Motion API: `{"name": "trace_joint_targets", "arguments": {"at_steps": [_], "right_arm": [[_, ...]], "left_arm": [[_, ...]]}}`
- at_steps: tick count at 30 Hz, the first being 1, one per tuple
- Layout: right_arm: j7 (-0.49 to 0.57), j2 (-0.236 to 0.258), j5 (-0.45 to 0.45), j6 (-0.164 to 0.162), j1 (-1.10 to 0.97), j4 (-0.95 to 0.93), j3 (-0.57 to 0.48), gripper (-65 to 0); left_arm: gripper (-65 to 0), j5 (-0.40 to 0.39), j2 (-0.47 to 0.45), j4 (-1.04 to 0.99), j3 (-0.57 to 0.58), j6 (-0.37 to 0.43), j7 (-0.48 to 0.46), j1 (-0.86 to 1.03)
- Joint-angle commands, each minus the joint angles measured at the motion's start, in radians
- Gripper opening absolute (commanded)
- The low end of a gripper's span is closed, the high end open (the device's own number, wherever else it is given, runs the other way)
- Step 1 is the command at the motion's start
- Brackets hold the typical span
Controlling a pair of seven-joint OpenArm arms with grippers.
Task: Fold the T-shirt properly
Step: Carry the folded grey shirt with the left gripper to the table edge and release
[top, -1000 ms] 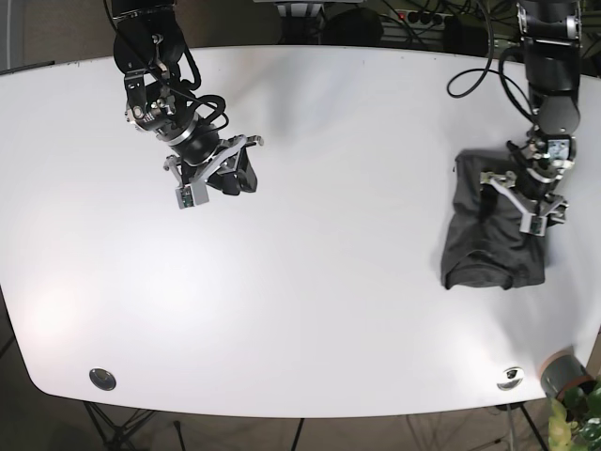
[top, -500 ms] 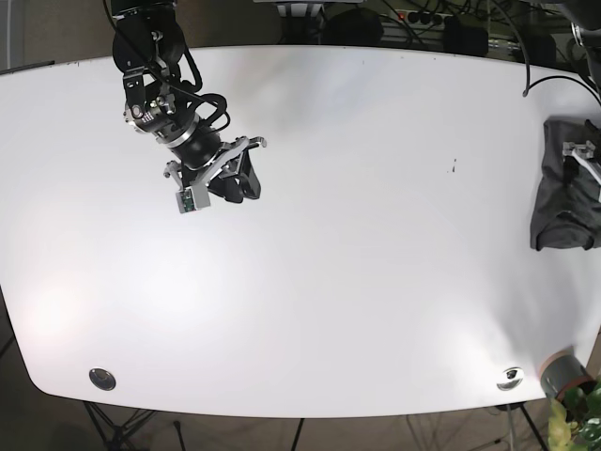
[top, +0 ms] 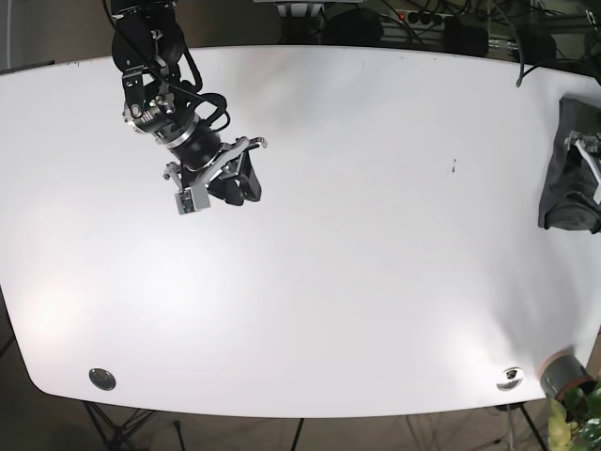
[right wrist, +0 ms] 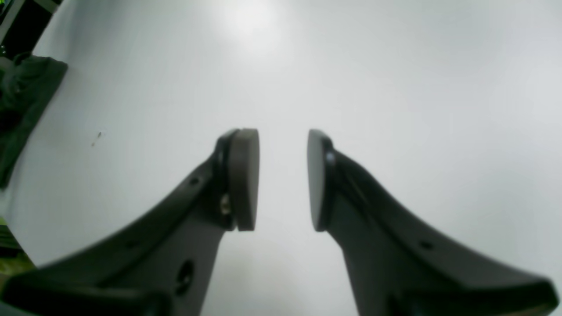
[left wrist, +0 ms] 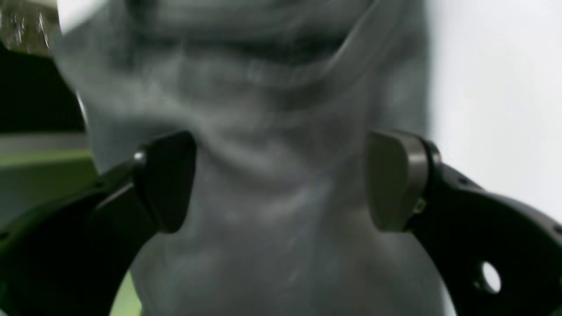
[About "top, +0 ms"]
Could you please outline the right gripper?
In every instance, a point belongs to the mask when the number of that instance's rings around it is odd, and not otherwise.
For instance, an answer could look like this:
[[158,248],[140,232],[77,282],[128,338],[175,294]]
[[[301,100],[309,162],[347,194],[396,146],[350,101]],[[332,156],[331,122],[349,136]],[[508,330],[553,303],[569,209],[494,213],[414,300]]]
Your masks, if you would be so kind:
[[180,130],[164,127],[155,133],[155,138],[177,158],[165,166],[163,178],[177,186],[176,203],[181,215],[209,208],[212,197],[233,206],[254,201],[250,151],[266,148],[265,138],[243,136],[234,144],[227,144],[219,134],[198,122]]

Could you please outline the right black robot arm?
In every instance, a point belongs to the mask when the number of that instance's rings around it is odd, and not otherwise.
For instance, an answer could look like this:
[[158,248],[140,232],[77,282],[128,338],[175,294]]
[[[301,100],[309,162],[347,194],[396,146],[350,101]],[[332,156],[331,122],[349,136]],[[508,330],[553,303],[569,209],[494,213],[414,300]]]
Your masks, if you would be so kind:
[[262,187],[250,152],[267,142],[262,137],[242,136],[232,143],[221,139],[217,123],[231,123],[227,100],[204,92],[175,5],[173,1],[102,4],[114,30],[112,58],[121,73],[123,119],[174,156],[163,176],[177,186],[180,214],[209,208],[211,198],[233,206],[257,202]]

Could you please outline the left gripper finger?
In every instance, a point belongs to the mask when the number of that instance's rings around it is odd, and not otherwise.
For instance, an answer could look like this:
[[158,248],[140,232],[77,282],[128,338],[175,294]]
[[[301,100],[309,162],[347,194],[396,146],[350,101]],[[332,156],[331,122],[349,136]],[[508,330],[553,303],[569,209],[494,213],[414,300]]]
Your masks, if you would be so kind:
[[596,188],[593,194],[593,201],[600,202],[600,134],[584,134],[582,132],[571,131],[565,139],[566,148],[575,147],[581,158],[589,166],[593,178],[596,181]]

